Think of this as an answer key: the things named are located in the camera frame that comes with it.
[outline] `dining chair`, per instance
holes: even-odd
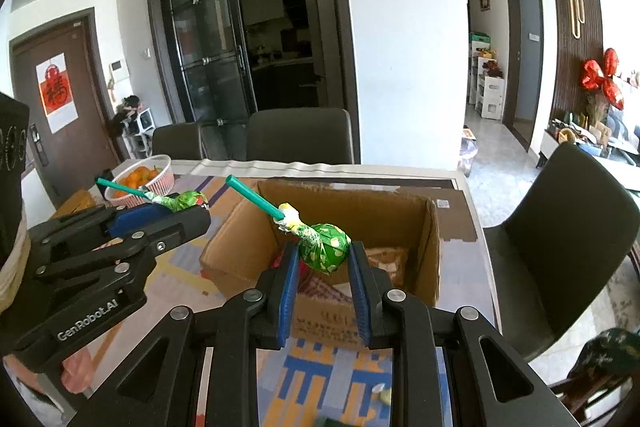
[[[158,127],[152,136],[153,154],[174,160],[228,160],[225,143],[215,123],[187,122]]]
[[[249,161],[354,163],[351,120],[339,108],[258,111],[249,118],[246,146]]]
[[[564,143],[501,225],[484,229],[502,334],[527,361],[587,309],[630,251],[640,211],[603,165]]]

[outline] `green straw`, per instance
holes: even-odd
[[[129,188],[129,187],[126,187],[125,185],[120,185],[118,183],[110,182],[109,180],[105,180],[104,178],[98,178],[95,182],[98,185],[103,185],[104,187],[115,188],[116,190],[122,190],[123,192],[126,192],[127,194],[133,194],[134,196],[140,196],[141,198],[145,198],[145,200],[148,200],[148,198],[146,197],[146,194],[142,190],[136,190],[135,188]]]
[[[281,210],[278,210],[275,206],[273,206],[269,201],[265,200],[263,197],[256,194],[249,187],[243,184],[238,178],[236,178],[233,174],[229,174],[226,177],[225,183],[229,185],[233,190],[240,192],[245,198],[251,201],[253,204],[256,204],[261,210],[264,210],[267,214],[269,214],[274,219],[281,221],[284,219],[284,213]]]

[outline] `chair back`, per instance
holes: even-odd
[[[325,107],[258,111],[247,126],[247,159],[353,164],[349,113]]]
[[[166,154],[174,160],[226,160],[220,131],[207,122],[174,123],[158,127],[152,138],[153,154]]]
[[[638,235],[634,200],[598,161],[556,149],[503,224],[562,335],[604,288]]]

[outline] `dining table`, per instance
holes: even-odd
[[[126,160],[113,174],[129,168]],[[455,312],[473,306],[500,331],[500,307],[482,226],[466,178],[462,172],[396,166],[308,165],[302,163],[172,160],[175,184],[172,192],[200,190],[210,202],[211,225],[207,233],[156,258],[156,269],[147,279],[145,306],[89,344],[94,359],[95,388],[111,374],[126,354],[174,306],[194,312],[222,306],[225,297],[206,278],[200,254],[227,214],[218,203],[233,174],[248,178],[284,178],[328,184],[334,189],[390,190],[427,195],[436,203],[440,229],[440,283],[436,307]],[[97,187],[90,193],[105,203]],[[348,425],[388,425],[389,410],[371,398],[377,383],[391,383],[388,353],[366,353],[323,346],[304,339],[290,339],[277,352],[263,352],[258,363],[258,413],[262,427],[313,425],[316,415],[339,419]],[[438,360],[446,381],[444,359]],[[441,386],[443,403],[448,390]],[[206,396],[201,387],[200,395]]]
[[[113,169],[114,176],[129,168],[136,160],[127,159]],[[466,202],[475,231],[474,241],[441,239],[440,244],[440,296],[438,308],[455,312],[462,306],[473,306],[501,330],[494,274],[488,247],[474,206],[466,177],[459,171],[372,165],[308,165],[299,162],[234,160],[172,160],[174,175],[180,190],[195,190],[213,178],[233,174],[237,178],[292,178],[310,181],[316,179],[334,187],[357,181],[363,188],[383,190],[402,186],[449,188],[460,191]],[[90,193],[98,203],[104,203],[97,187]]]

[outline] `cardboard box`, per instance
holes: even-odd
[[[376,190],[340,190],[309,183],[244,179],[273,204],[290,203],[310,225],[332,223],[365,248],[408,250],[403,288],[434,306],[440,277],[440,234],[436,207],[426,196]],[[200,256],[206,277],[227,298],[254,287],[260,273],[292,238],[278,230],[271,217],[233,190],[225,205],[234,204],[226,221]],[[327,282],[348,281],[346,263]],[[353,307],[303,295],[296,297],[291,334],[326,345],[363,348]]]

